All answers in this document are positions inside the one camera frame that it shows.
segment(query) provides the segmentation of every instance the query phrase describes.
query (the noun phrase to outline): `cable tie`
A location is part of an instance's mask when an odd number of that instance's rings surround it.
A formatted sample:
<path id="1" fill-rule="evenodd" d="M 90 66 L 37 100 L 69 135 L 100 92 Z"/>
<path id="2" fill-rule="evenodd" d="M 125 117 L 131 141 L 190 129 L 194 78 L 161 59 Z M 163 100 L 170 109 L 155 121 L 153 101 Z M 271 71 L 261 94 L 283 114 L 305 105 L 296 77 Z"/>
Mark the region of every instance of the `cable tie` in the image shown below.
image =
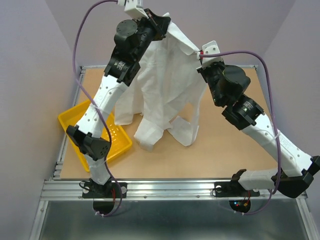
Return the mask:
<path id="1" fill-rule="evenodd" d="M 101 113 L 105 113 L 105 114 L 110 114 L 110 112 L 107 112 L 107 111 L 105 111 L 104 109 L 102 109 L 102 108 L 99 108 L 98 106 L 95 106 L 95 105 L 93 105 L 92 104 L 92 106 L 95 108 L 95 110 L 99 110 Z"/>
<path id="2" fill-rule="evenodd" d="M 264 147 L 270 143 L 272 143 L 274 140 L 276 140 L 280 136 L 281 132 L 278 130 L 278 134 L 275 135 L 273 138 L 271 138 L 269 141 L 265 142 L 264 144 L 261 144 L 261 147 Z"/>

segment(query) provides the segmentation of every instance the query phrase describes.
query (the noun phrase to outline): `wooden table surface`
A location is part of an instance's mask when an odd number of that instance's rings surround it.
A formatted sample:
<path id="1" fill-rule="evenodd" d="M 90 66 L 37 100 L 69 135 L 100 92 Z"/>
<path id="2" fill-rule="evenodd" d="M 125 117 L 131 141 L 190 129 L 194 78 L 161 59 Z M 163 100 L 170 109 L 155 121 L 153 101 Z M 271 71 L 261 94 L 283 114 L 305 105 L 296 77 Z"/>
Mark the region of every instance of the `wooden table surface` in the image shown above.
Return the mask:
<path id="1" fill-rule="evenodd" d="M 83 86 L 94 96 L 103 70 L 87 69 Z M 245 94 L 254 99 L 267 114 L 267 104 L 253 68 L 244 69 L 251 78 Z M 87 100 L 81 92 L 78 103 Z M 200 105 L 199 131 L 195 142 L 188 147 L 176 141 L 168 131 L 155 144 L 153 151 L 141 149 L 134 140 L 134 134 L 142 119 L 135 115 L 133 123 L 123 128 L 133 141 L 132 148 L 109 164 L 116 178 L 162 179 L 162 178 L 230 178 L 240 169 L 264 170 L 277 166 L 276 161 L 254 140 L 231 125 L 221 115 L 223 109 L 213 103 L 209 88 L 206 89 Z M 190 119 L 192 107 L 186 106 L 179 114 Z M 67 144 L 61 179 L 88 179 L 86 172 L 71 144 Z"/>

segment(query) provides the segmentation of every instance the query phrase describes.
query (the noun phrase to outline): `metal floor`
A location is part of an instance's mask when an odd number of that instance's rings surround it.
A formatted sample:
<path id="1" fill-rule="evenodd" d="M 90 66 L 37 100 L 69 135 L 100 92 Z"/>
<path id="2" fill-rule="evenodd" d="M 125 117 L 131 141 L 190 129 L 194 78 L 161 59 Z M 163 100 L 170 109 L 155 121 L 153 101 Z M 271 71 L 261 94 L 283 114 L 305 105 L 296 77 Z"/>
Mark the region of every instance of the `metal floor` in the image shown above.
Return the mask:
<path id="1" fill-rule="evenodd" d="M 259 208 L 266 200 L 254 200 Z M 252 216 L 226 200 L 125 201 L 116 217 L 95 216 L 91 201 L 49 203 L 42 240 L 308 240 L 295 199 L 275 199 Z"/>

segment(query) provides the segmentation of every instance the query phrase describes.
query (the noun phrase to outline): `white wall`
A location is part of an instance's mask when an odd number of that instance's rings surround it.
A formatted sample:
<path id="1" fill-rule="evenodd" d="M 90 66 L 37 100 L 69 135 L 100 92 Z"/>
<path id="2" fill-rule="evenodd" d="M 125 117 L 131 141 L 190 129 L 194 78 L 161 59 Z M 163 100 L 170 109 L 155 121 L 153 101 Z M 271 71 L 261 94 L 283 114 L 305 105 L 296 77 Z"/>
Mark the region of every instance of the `white wall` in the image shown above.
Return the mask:
<path id="1" fill-rule="evenodd" d="M 45 0 L 72 49 L 80 22 L 98 0 Z M 172 21 L 199 48 L 216 40 L 221 51 L 252 50 L 263 54 L 295 0 L 144 0 L 155 14 L 170 12 Z M 93 10 L 80 36 L 77 61 L 82 66 L 106 65 L 114 48 L 115 29 L 129 17 L 114 2 Z M 247 55 L 228 63 L 254 64 Z"/>
<path id="2" fill-rule="evenodd" d="M 72 57 L 44 0 L 0 8 L 0 239 L 29 239 L 75 88 Z"/>
<path id="3" fill-rule="evenodd" d="M 320 1 L 297 0 L 264 55 L 278 128 L 312 156 L 320 155 Z M 259 79 L 265 87 L 263 68 Z M 307 191 L 320 230 L 320 172 Z"/>

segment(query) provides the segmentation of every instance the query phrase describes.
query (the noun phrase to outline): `black mounting bracket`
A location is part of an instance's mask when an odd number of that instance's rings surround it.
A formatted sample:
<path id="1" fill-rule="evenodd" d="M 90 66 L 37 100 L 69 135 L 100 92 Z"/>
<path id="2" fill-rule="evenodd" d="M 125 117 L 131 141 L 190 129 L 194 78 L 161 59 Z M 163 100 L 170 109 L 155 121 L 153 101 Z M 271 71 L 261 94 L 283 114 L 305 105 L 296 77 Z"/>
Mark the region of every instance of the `black mounting bracket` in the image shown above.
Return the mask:
<path id="1" fill-rule="evenodd" d="M 232 197 L 245 197 L 248 195 L 248 190 L 245 190 L 238 182 L 240 176 L 246 169 L 239 170 L 236 174 L 232 175 L 230 181 L 216 181 L 212 194 L 217 198 L 232 198 Z M 259 191 L 250 190 L 251 197 L 259 197 Z"/>
<path id="2" fill-rule="evenodd" d="M 66 134 L 82 154 L 88 154 L 94 161 L 105 158 L 110 151 L 110 142 L 102 137 L 92 137 L 90 132 L 84 134 L 77 125 L 69 125 L 66 129 Z"/>
<path id="3" fill-rule="evenodd" d="M 122 198 L 125 199 L 127 197 L 128 184 L 126 182 L 119 182 L 120 187 L 125 189 L 123 192 L 120 191 L 117 184 L 112 182 L 111 179 L 109 179 L 104 185 L 94 182 L 91 178 L 89 181 L 82 181 L 81 183 L 83 183 L 83 188 L 88 189 L 87 191 L 82 191 L 83 199 L 112 199 L 112 190 L 114 190 L 116 199 L 119 199 L 121 194 Z"/>
<path id="4" fill-rule="evenodd" d="M 288 177 L 284 172 L 281 173 L 280 184 L 278 190 L 283 195 L 295 199 L 308 189 L 314 180 L 314 175 L 320 170 L 320 156 L 313 156 L 312 164 L 308 170 L 302 170 L 302 176 Z"/>

